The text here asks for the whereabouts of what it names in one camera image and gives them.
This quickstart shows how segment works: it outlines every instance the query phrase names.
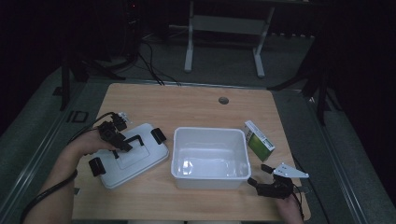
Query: table top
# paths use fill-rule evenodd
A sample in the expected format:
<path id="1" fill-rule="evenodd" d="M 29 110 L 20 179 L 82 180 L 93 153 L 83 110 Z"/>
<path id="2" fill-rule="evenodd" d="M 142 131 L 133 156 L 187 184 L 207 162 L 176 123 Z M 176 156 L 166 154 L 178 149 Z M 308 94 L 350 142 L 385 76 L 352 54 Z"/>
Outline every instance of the table top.
<path id="1" fill-rule="evenodd" d="M 227 97 L 223 105 L 220 97 Z M 258 196 L 248 183 L 238 189 L 178 189 L 171 175 L 173 136 L 178 127 L 242 129 L 252 120 L 276 149 L 265 162 L 277 167 L 281 162 L 294 166 L 272 93 L 264 90 L 196 86 L 156 86 L 112 84 L 98 112 L 126 112 L 133 122 L 160 128 L 167 140 L 169 157 L 138 177 L 114 189 L 106 189 L 93 177 L 88 161 L 78 165 L 73 219 L 145 220 L 280 220 L 275 200 Z M 262 162 L 247 149 L 252 177 L 271 184 L 273 178 L 261 170 Z M 300 186 L 299 179 L 293 179 Z M 303 195 L 305 219 L 310 218 Z"/>

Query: white plastic container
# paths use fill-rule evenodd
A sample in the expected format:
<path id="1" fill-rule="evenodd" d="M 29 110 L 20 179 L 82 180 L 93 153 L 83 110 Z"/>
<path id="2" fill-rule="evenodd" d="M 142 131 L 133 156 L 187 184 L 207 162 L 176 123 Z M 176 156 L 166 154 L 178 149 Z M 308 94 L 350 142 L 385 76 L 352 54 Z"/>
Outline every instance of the white plastic container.
<path id="1" fill-rule="evenodd" d="M 171 173 L 181 189 L 237 189 L 251 176 L 245 134 L 238 129 L 177 128 Z"/>

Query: small box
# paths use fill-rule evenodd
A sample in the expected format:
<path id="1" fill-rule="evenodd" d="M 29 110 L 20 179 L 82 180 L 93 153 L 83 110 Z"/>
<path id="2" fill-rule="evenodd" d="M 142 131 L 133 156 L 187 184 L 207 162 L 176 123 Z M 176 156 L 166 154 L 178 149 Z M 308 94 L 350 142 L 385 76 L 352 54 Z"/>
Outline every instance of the small box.
<path id="1" fill-rule="evenodd" d="M 181 189 L 237 189 L 251 176 L 245 134 L 239 129 L 177 128 L 171 173 Z"/>
<path id="2" fill-rule="evenodd" d="M 251 120 L 245 122 L 244 133 L 250 149 L 254 151 L 261 161 L 266 161 L 274 151 L 275 146 Z"/>

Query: green and white carton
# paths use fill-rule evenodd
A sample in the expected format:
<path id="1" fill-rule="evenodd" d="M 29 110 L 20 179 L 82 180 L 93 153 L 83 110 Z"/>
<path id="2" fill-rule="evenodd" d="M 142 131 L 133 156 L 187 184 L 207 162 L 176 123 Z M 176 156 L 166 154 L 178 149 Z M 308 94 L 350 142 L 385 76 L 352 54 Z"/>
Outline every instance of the green and white carton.
<path id="1" fill-rule="evenodd" d="M 261 161 L 266 161 L 274 151 L 275 146 L 251 120 L 245 122 L 244 133 L 250 149 Z"/>

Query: dark background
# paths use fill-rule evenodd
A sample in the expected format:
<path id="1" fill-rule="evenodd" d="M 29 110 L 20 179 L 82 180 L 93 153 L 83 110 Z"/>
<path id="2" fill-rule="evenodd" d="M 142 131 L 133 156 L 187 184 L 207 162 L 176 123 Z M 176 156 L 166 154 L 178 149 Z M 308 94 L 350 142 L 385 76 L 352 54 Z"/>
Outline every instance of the dark background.
<path id="1" fill-rule="evenodd" d="M 245 7 L 235 7 L 235 2 L 219 1 L 215 4 L 201 1 L 196 9 L 207 14 L 260 17 L 256 1 Z M 0 4 L 0 131 L 3 133 L 41 82 L 60 66 L 63 52 L 60 36 L 66 36 L 74 48 L 92 55 L 106 56 L 114 47 L 110 47 L 111 40 L 104 35 L 106 31 L 100 33 L 103 24 L 93 13 L 92 0 L 6 0 Z M 273 4 L 276 5 L 270 27 L 273 35 L 316 37 L 305 63 L 308 67 L 320 67 L 320 72 L 314 76 L 321 77 L 321 72 L 328 72 L 329 87 L 335 89 L 341 106 L 395 203 L 391 172 L 396 168 L 395 2 L 269 2 L 265 7 Z M 169 24 L 188 23 L 188 7 L 188 1 L 184 0 L 146 1 L 142 6 L 141 19 L 166 39 Z M 317 57 L 321 63 L 313 60 Z"/>

